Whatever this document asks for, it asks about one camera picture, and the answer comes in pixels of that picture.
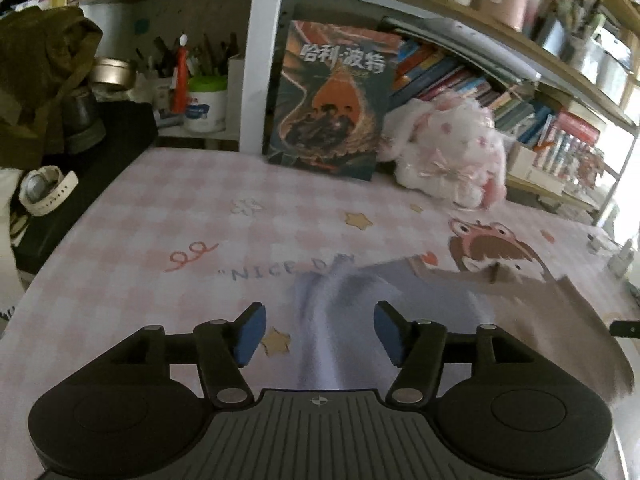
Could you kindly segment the white wristwatch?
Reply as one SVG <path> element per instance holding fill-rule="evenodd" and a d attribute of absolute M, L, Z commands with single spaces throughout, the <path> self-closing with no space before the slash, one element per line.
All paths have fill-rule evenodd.
<path fill-rule="evenodd" d="M 21 180 L 18 200 L 33 217 L 43 217 L 61 206 L 78 183 L 73 171 L 63 174 L 58 166 L 44 166 Z"/>

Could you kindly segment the white charger plug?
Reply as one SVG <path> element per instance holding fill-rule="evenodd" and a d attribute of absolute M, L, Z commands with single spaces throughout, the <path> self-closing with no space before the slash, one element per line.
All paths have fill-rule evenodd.
<path fill-rule="evenodd" d="M 634 241 L 631 238 L 619 245 L 605 234 L 590 235 L 587 246 L 594 254 L 608 254 L 606 266 L 616 278 L 624 278 L 634 262 Z"/>

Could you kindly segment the red white bottle figurine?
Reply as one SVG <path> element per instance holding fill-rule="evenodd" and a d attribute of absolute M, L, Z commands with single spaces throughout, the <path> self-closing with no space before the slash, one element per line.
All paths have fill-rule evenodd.
<path fill-rule="evenodd" d="M 189 67 L 188 67 L 188 36 L 182 34 L 179 37 L 179 47 L 177 51 L 177 66 L 175 70 L 174 99 L 171 104 L 171 111 L 175 114 L 183 114 L 186 111 L 186 101 L 189 90 Z"/>

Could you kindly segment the pink white plush bunny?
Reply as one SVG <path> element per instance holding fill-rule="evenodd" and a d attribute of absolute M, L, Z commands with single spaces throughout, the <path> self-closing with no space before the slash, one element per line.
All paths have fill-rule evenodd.
<path fill-rule="evenodd" d="M 388 112 L 378 162 L 392 162 L 404 188 L 462 209 L 506 199 L 506 150 L 491 110 L 453 91 Z"/>

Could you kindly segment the white metal shelf frame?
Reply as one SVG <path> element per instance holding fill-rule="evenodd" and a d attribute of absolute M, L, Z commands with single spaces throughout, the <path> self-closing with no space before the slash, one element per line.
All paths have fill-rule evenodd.
<path fill-rule="evenodd" d="M 85 16 L 103 30 L 99 55 L 126 58 L 134 48 L 134 21 L 150 18 L 175 32 L 193 35 L 207 25 L 236 25 L 246 33 L 241 92 L 240 150 L 264 149 L 268 94 L 276 81 L 294 18 L 326 20 L 362 27 L 394 22 L 409 32 L 442 42 L 475 61 L 504 70 L 531 72 L 551 87 L 569 93 L 593 112 L 626 130 L 632 140 L 620 172 L 597 215 L 602 224 L 612 207 L 639 207 L 639 127 L 601 90 L 576 70 L 556 60 L 533 40 L 495 18 L 454 0 L 79 0 Z"/>

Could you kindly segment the silver metal tin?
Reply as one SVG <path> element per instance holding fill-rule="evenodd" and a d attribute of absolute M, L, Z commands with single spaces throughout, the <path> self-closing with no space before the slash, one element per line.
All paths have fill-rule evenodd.
<path fill-rule="evenodd" d="M 130 62 L 117 58 L 95 58 L 89 79 L 93 84 L 131 89 L 136 81 L 136 70 Z"/>

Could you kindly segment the row of standing books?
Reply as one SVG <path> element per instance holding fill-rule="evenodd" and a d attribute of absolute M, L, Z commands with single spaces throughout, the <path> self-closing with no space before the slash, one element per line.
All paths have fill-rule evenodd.
<path fill-rule="evenodd" d="M 478 66 L 437 44 L 409 39 L 398 54 L 398 66 L 390 94 L 390 110 L 385 116 L 383 138 L 393 143 L 397 127 L 407 118 L 418 116 L 439 100 L 473 101 L 488 110 L 496 128 L 506 136 L 531 144 L 539 140 L 549 118 L 572 115 L 580 124 L 574 129 L 594 138 L 602 127 L 598 118 L 552 88 L 536 91 L 522 84 L 512 87 L 483 72 Z"/>

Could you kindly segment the Harry Potter book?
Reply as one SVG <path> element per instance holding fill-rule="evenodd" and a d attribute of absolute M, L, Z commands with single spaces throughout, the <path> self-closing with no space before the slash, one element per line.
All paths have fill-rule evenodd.
<path fill-rule="evenodd" d="M 292 21 L 268 162 L 369 181 L 401 44 L 388 32 Z"/>

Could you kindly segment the olive green jacket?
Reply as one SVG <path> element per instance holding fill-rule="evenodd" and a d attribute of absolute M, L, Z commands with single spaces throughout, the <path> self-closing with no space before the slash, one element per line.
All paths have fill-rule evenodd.
<path fill-rule="evenodd" d="M 77 6 L 1 19 L 1 166 L 37 169 L 64 148 L 62 101 L 89 75 L 102 30 Z"/>

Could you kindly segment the white green pen cup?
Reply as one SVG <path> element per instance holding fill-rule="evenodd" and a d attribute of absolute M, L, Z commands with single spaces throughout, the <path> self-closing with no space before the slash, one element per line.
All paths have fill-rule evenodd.
<path fill-rule="evenodd" d="M 228 79 L 225 76 L 195 76 L 189 80 L 183 125 L 193 133 L 208 136 L 226 126 Z"/>

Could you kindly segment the black bag under jacket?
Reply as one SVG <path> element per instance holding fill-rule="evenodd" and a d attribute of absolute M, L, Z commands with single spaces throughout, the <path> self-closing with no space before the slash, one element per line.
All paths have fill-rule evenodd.
<path fill-rule="evenodd" d="M 130 101 L 98 105 L 104 138 L 78 154 L 54 155 L 50 164 L 78 177 L 78 185 L 61 206 L 29 221 L 14 248 L 18 270 L 36 274 L 85 211 L 157 138 L 153 107 Z"/>

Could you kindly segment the lilac and beige sweater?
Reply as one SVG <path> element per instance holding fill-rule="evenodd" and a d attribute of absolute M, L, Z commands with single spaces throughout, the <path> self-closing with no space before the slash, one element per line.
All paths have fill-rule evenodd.
<path fill-rule="evenodd" d="M 634 391 L 634 372 L 596 310 L 568 278 L 539 281 L 493 264 L 478 272 L 419 268 L 402 259 L 358 268 L 338 256 L 295 282 L 292 384 L 299 389 L 386 392 L 397 370 L 374 331 L 388 301 L 409 321 L 472 334 L 496 324 L 614 405 Z"/>

